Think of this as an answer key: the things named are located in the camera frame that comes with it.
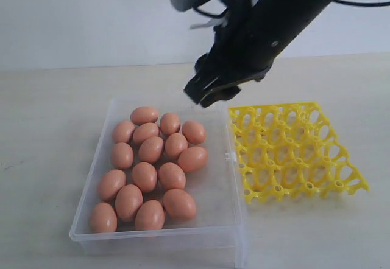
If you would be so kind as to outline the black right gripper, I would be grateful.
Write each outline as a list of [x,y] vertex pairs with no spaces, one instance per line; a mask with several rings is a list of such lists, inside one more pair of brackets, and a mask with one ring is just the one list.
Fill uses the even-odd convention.
[[199,58],[185,94],[201,107],[234,98],[239,83],[260,81],[275,58],[334,0],[237,0],[214,45]]

